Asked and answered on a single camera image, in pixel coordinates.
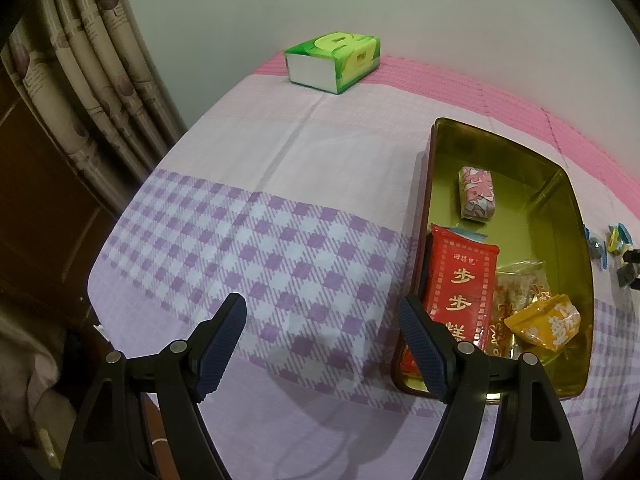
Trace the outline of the pink patterned snack packet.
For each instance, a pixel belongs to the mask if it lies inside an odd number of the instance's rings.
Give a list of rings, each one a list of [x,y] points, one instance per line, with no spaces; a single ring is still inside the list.
[[[488,222],[496,211],[496,196],[488,170],[464,166],[458,173],[460,212],[466,220]]]

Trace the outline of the clear orange cracker packet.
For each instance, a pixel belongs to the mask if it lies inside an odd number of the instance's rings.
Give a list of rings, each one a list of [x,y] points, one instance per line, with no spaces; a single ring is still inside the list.
[[[517,359],[524,351],[535,353],[543,363],[555,355],[529,344],[512,333],[504,320],[533,302],[551,297],[546,267],[539,260],[523,260],[499,266],[496,270],[485,352],[503,359]]]

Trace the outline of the yellow candy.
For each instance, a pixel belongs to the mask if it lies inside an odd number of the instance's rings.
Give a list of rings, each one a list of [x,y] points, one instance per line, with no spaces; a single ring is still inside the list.
[[[625,243],[622,240],[609,240],[606,243],[606,250],[612,255],[623,255],[627,250],[631,250],[631,244]]]

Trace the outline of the blue candy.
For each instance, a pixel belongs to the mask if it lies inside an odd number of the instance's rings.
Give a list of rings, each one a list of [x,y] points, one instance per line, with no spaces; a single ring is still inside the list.
[[[622,222],[618,222],[616,226],[608,227],[609,240],[622,240],[625,243],[632,244],[632,237]]]

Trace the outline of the grey foil snack packet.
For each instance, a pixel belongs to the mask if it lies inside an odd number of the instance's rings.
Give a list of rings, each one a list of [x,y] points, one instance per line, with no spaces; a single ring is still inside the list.
[[[640,264],[626,262],[617,270],[617,279],[620,288],[628,287],[634,290],[640,289]]]

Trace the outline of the small blue-ended foil candy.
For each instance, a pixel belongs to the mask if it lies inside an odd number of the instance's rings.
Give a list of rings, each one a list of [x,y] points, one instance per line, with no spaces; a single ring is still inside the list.
[[[608,253],[603,240],[599,237],[592,235],[590,229],[584,226],[585,236],[588,243],[589,257],[592,261],[599,263],[601,270],[608,268]]]

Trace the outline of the beige patterned curtain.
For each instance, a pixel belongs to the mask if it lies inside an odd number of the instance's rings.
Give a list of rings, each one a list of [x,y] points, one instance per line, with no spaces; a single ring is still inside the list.
[[[48,137],[114,211],[183,136],[124,0],[27,0],[1,62]]]

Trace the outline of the dark wooden cabinet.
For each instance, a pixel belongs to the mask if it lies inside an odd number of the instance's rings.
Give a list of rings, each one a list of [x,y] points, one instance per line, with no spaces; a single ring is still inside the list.
[[[115,223],[1,72],[1,292],[79,324]]]

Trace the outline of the red snack packet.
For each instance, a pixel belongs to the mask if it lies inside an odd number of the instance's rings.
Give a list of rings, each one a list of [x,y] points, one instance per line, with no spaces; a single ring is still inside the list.
[[[457,341],[485,350],[500,249],[473,233],[430,224],[420,235],[410,292]]]

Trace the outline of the green tissue pack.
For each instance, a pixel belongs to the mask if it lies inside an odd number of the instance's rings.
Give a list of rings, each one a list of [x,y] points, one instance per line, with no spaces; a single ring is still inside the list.
[[[330,32],[284,51],[293,84],[341,94],[380,66],[377,36]]]

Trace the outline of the yellow snack packet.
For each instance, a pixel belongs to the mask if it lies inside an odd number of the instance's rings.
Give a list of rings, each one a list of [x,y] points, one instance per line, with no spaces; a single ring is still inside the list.
[[[535,301],[504,320],[506,327],[529,344],[558,352],[579,332],[582,316],[564,294]]]

